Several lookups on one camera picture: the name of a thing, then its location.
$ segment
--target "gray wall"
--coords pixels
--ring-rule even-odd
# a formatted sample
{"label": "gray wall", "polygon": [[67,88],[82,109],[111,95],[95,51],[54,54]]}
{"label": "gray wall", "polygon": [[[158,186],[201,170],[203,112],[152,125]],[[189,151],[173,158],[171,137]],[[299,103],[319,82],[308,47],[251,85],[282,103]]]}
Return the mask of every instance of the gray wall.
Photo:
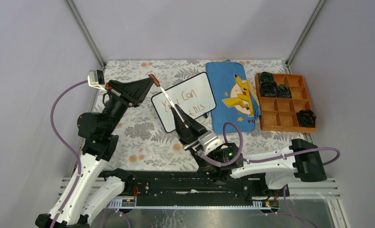
{"label": "gray wall", "polygon": [[[34,227],[54,205],[73,157],[51,130],[50,108],[97,67],[64,1],[0,0],[0,228]],[[74,147],[91,95],[81,86],[56,110]]]}
{"label": "gray wall", "polygon": [[317,0],[76,0],[105,60],[286,59]]}
{"label": "gray wall", "polygon": [[375,227],[375,0],[328,1],[292,70],[305,76],[317,145],[342,152],[326,170],[351,226]]}

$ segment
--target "orange sorting tray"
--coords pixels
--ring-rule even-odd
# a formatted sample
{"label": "orange sorting tray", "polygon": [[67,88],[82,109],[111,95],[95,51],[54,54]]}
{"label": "orange sorting tray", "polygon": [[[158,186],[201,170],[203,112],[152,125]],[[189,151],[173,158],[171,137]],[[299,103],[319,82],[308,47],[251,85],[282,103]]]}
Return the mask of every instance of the orange sorting tray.
{"label": "orange sorting tray", "polygon": [[292,98],[262,97],[260,94],[259,75],[256,74],[256,93],[260,103],[260,129],[265,131],[313,133],[315,127],[300,127],[297,112],[312,109],[305,79],[302,75],[273,74],[277,85],[290,88]]}

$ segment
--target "whiteboard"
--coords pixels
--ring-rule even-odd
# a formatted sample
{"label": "whiteboard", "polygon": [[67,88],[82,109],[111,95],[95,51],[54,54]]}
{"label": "whiteboard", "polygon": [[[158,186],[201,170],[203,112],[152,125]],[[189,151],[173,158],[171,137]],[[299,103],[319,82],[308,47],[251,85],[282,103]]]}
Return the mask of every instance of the whiteboard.
{"label": "whiteboard", "polygon": [[[173,103],[178,104],[191,118],[197,119],[216,107],[207,73],[202,72],[166,89]],[[166,132],[175,130],[171,106],[162,93],[151,97],[155,111]]]}

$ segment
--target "blue towel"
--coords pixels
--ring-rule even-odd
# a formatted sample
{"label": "blue towel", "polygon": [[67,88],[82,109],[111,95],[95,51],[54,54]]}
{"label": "blue towel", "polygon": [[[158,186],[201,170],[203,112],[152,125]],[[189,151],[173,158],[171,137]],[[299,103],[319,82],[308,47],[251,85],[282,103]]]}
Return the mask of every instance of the blue towel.
{"label": "blue towel", "polygon": [[[249,92],[245,69],[235,62],[210,62],[205,65],[217,107],[211,111],[212,129],[222,134],[225,122],[235,123],[241,131],[253,131],[260,108]],[[228,125],[226,133],[236,132]]]}

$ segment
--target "floral patterned mat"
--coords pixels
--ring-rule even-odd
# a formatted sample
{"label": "floral patterned mat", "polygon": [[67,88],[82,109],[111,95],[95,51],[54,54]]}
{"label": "floral patterned mat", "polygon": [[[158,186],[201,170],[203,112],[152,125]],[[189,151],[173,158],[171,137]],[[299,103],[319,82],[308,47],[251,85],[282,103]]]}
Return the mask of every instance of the floral patterned mat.
{"label": "floral patterned mat", "polygon": [[[246,78],[254,83],[257,72],[282,73],[281,60],[235,60],[244,65]],[[205,71],[209,60],[155,60],[155,61],[108,61],[105,80],[131,82],[154,74],[163,88],[169,88],[200,72]],[[175,131],[166,133],[151,103],[151,97],[160,92],[153,86],[140,107],[127,110],[114,135],[119,142],[105,170],[123,168],[127,170],[195,171],[198,166],[189,152],[183,150]],[[104,108],[99,91],[94,112]],[[211,117],[197,119],[207,129],[212,129]],[[304,138],[301,133],[261,131],[259,120],[256,129],[243,133],[243,154],[272,151],[287,145],[294,138]],[[239,145],[237,133],[228,136],[230,142]]]}

